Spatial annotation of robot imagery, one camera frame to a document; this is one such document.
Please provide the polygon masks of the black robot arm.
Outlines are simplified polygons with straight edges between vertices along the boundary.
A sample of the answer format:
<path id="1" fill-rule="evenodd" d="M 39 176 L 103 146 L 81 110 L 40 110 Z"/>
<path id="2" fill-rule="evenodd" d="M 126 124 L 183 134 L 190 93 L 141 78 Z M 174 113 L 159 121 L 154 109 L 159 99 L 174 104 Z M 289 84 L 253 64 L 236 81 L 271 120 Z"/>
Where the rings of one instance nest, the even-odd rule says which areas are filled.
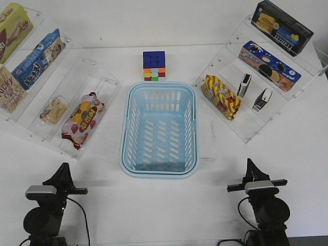
<path id="1" fill-rule="evenodd" d="M 242 183 L 227 186 L 228 192 L 245 191 L 246 200 L 251 204 L 256 226 L 245 234 L 244 245 L 289 245 L 285 222 L 290 217 L 288 205 L 276 197 L 279 186 L 285 186 L 286 179 L 271 180 L 260 171 L 253 161 L 247 159 L 247 171 Z"/>
<path id="2" fill-rule="evenodd" d="M 64 162 L 42 185 L 30 186 L 25 192 L 38 207 L 30 210 L 24 218 L 24 230 L 30 234 L 30 245 L 67 245 L 59 237 L 59 229 L 69 195 L 86 195 L 87 188 L 77 188 L 72 180 L 69 164 Z"/>

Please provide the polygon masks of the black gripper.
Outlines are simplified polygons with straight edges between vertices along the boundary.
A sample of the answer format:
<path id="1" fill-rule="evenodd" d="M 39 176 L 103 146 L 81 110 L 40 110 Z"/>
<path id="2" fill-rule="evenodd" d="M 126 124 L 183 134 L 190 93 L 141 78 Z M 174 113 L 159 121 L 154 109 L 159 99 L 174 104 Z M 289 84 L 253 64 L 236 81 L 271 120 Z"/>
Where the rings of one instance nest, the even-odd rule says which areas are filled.
<path id="1" fill-rule="evenodd" d="M 286 186 L 288 181 L 286 179 L 270 180 L 270 176 L 262 171 L 254 164 L 254 162 L 247 159 L 247 170 L 244 177 L 244 183 L 233 184 L 227 186 L 227 192 L 269 189 L 278 186 Z"/>
<path id="2" fill-rule="evenodd" d="M 69 195 L 87 195 L 87 188 L 77 188 L 72 180 L 68 162 L 63 162 L 55 174 L 43 182 L 47 188 L 52 188 L 52 194 L 57 197 L 67 197 Z"/>

